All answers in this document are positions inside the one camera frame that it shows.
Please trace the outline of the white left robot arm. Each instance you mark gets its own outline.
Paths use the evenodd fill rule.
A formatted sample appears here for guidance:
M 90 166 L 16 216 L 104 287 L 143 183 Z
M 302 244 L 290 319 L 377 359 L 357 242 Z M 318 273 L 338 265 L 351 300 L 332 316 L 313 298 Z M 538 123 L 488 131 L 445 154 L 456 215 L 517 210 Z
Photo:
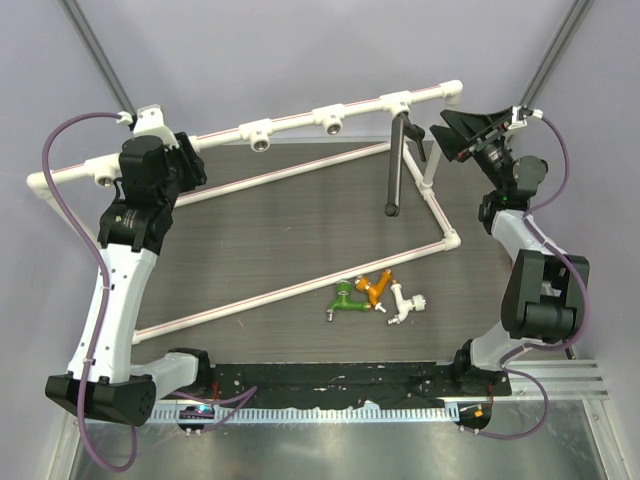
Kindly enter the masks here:
M 146 365 L 131 363 L 144 289 L 173 223 L 179 194 L 206 183 L 204 163 L 184 132 L 168 147 L 157 135 L 126 141 L 121 189 L 100 218 L 99 252 L 109 275 L 97 280 L 81 341 L 67 370 L 48 377 L 47 398 L 76 413 L 83 361 L 92 359 L 82 402 L 87 418 L 139 427 L 155 402 L 177 390 L 205 397 L 213 385 L 209 355 L 174 348 Z

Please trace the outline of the dark metal long faucet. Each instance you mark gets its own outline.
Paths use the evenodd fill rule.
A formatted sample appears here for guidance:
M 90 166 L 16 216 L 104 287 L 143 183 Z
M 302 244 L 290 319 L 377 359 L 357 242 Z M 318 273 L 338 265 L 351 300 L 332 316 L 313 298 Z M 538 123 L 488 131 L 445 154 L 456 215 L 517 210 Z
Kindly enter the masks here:
M 400 213 L 405 140 L 409 139 L 416 144 L 420 159 L 425 162 L 426 153 L 423 145 L 425 136 L 425 130 L 410 120 L 407 111 L 400 112 L 393 118 L 391 123 L 387 199 L 384 208 L 384 213 L 387 217 L 397 217 Z

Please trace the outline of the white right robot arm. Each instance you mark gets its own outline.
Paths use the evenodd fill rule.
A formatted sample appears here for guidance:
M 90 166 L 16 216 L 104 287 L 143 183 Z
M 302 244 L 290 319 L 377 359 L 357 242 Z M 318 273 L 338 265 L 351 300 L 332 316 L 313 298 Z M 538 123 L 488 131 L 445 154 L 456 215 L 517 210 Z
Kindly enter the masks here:
M 430 128 L 444 156 L 472 159 L 494 189 L 484 195 L 478 219 L 512 260 L 499 321 L 484 335 L 468 340 L 450 366 L 451 380 L 465 395 L 500 382 L 506 365 L 530 351 L 569 349 L 589 318 L 590 265 L 570 255 L 536 225 L 532 198 L 544 181 L 546 160 L 514 157 L 507 138 L 539 110 L 514 106 L 477 114 L 444 110 L 443 122 Z

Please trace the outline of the white PVC pipe frame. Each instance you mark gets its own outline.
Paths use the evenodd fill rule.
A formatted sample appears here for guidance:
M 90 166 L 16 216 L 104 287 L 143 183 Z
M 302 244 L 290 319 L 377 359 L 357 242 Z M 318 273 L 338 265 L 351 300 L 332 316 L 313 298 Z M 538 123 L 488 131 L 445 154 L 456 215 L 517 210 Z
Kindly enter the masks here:
M 392 119 L 400 112 L 409 114 L 414 105 L 440 101 L 447 106 L 459 103 L 463 84 L 449 80 L 418 90 L 387 93 L 373 99 L 347 104 L 321 106 L 304 113 L 277 119 L 260 119 L 237 127 L 205 135 L 188 135 L 198 156 L 215 148 L 246 146 L 254 154 L 265 153 L 274 135 L 306 127 L 319 128 L 334 136 L 352 118 L 368 114 L 383 114 Z M 457 249 L 461 239 L 440 206 L 433 190 L 438 161 L 429 155 L 424 166 L 419 166 L 407 143 L 404 145 L 403 175 L 417 191 L 422 207 L 427 211 L 427 241 L 424 245 L 398 252 L 360 265 L 330 272 L 329 264 L 358 256 L 373 243 L 376 235 L 389 238 L 398 231 L 398 225 L 383 222 L 367 227 L 363 217 L 367 207 L 361 199 L 370 173 L 379 169 L 382 158 L 388 154 L 390 142 L 366 145 L 279 170 L 266 172 L 225 185 L 196 187 L 178 195 L 172 213 L 173 223 L 185 214 L 203 220 L 207 225 L 220 221 L 224 226 L 237 227 L 239 237 L 228 238 L 218 234 L 213 246 L 225 268 L 232 266 L 247 271 L 251 265 L 266 266 L 281 260 L 284 253 L 279 247 L 260 248 L 257 237 L 261 233 L 293 224 L 293 213 L 317 213 L 319 220 L 302 219 L 315 236 L 321 249 L 313 257 L 305 248 L 298 248 L 288 268 L 291 275 L 301 275 L 302 281 L 255 296 L 241 294 L 232 303 L 193 313 L 177 319 L 140 327 L 138 317 L 134 328 L 132 347 L 174 332 L 205 323 L 239 315 L 279 301 L 336 285 L 340 280 L 351 281 L 359 275 L 394 271 L 399 265 L 432 255 Z M 70 208 L 58 202 L 62 185 L 80 179 L 89 179 L 102 189 L 121 189 L 120 152 L 91 158 L 80 164 L 53 170 L 42 168 L 30 174 L 26 183 L 31 192 L 45 201 L 72 229 L 88 236 L 90 245 L 98 251 L 101 264 L 106 268 L 99 252 L 100 228 L 88 230 L 75 218 Z

